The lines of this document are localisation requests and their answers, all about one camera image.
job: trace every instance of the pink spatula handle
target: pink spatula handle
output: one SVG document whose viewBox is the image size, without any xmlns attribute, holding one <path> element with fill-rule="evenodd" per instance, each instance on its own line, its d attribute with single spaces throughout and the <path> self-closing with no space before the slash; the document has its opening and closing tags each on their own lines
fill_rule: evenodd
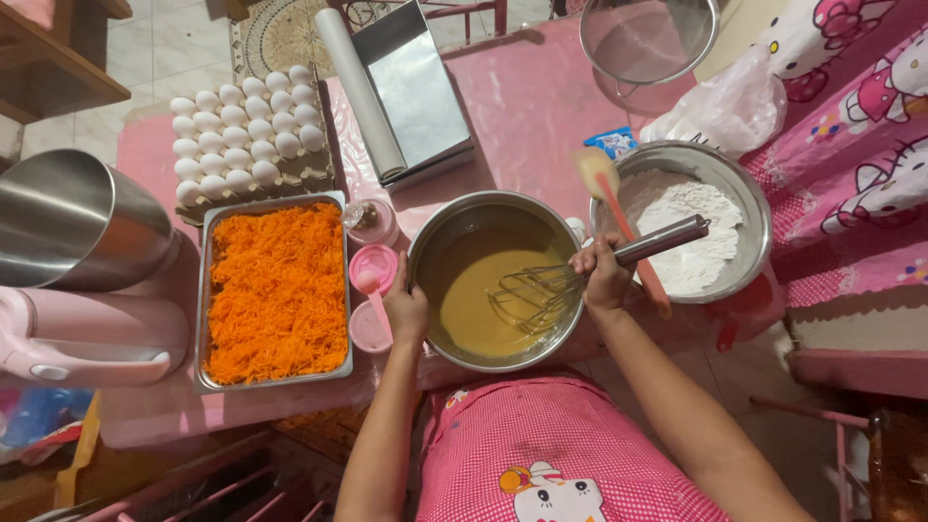
<svg viewBox="0 0 928 522">
<path fill-rule="evenodd" d="M 374 313 L 377 314 L 377 319 L 380 320 L 380 326 L 383 327 L 383 330 L 392 341 L 393 332 L 390 330 L 390 320 L 387 319 L 387 310 L 383 307 L 383 297 L 380 297 L 380 292 L 375 292 L 373 294 L 368 294 L 367 298 L 370 299 L 370 304 L 374 306 Z"/>
<path fill-rule="evenodd" d="M 596 182 L 599 184 L 603 193 L 606 194 L 606 202 L 612 209 L 612 215 L 615 216 L 615 221 L 619 224 L 619 230 L 622 231 L 623 235 L 625 235 L 629 241 L 634 240 L 635 234 L 628 225 L 628 219 L 625 218 L 622 207 L 619 206 L 619 200 L 616 199 L 615 194 L 612 193 L 612 189 L 609 187 L 609 180 L 606 179 L 606 175 L 602 172 L 596 174 Z M 661 319 L 670 319 L 673 315 L 673 311 L 670 308 L 670 298 L 667 297 L 667 292 L 664 290 L 661 280 L 658 279 L 657 272 L 654 271 L 654 267 L 651 266 L 651 262 L 647 259 L 638 261 L 638 276 L 641 277 L 641 286 L 644 287 L 645 294 L 648 295 L 650 300 L 657 307 L 657 314 L 661 316 Z"/>
</svg>

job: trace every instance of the hello kitty fabric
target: hello kitty fabric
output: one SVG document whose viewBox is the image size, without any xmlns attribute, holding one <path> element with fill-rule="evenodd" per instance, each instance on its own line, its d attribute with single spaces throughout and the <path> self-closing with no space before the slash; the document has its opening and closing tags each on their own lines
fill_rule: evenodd
<svg viewBox="0 0 928 522">
<path fill-rule="evenodd" d="M 789 306 L 928 284 L 928 2 L 793 0 L 757 43 L 790 104 L 741 162 Z"/>
<path fill-rule="evenodd" d="M 588 383 L 523 379 L 432 407 L 418 522 L 728 520 Z"/>
</svg>

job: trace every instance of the person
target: person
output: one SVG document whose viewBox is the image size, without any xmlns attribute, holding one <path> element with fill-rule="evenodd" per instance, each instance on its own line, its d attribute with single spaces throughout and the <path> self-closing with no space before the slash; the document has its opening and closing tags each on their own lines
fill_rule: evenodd
<svg viewBox="0 0 928 522">
<path fill-rule="evenodd" d="M 570 259 L 592 270 L 586 310 L 679 469 L 594 384 L 520 376 L 433 398 L 416 520 L 606 522 L 806 521 L 734 419 L 623 309 L 634 268 L 620 234 Z M 393 350 L 345 468 L 336 522 L 400 520 L 416 374 L 429 326 L 425 293 L 406 292 L 406 254 L 384 299 Z"/>
</svg>

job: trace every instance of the whisk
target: whisk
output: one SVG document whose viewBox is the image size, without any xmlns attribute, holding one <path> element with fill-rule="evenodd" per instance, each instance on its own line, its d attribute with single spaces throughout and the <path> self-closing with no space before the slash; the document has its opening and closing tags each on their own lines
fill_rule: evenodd
<svg viewBox="0 0 928 522">
<path fill-rule="evenodd" d="M 711 219 L 703 219 L 698 214 L 691 215 L 616 248 L 613 251 L 615 260 L 619 266 L 626 267 L 646 257 L 704 238 L 709 234 L 711 223 Z M 503 276 L 498 281 L 502 290 L 487 291 L 487 294 L 490 304 L 500 317 L 527 333 L 537 333 L 553 326 L 562 310 L 576 304 L 586 288 L 589 275 L 577 274 L 570 265 L 526 267 Z"/>
</svg>

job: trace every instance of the plastic bag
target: plastic bag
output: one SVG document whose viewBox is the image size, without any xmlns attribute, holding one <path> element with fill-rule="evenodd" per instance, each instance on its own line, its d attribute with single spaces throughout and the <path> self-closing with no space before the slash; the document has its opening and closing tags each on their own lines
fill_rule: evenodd
<svg viewBox="0 0 928 522">
<path fill-rule="evenodd" d="M 698 141 L 734 159 L 759 148 L 782 129 L 786 118 L 786 89 L 767 72 L 769 62 L 765 48 L 750 47 L 642 128 L 639 141 Z"/>
</svg>

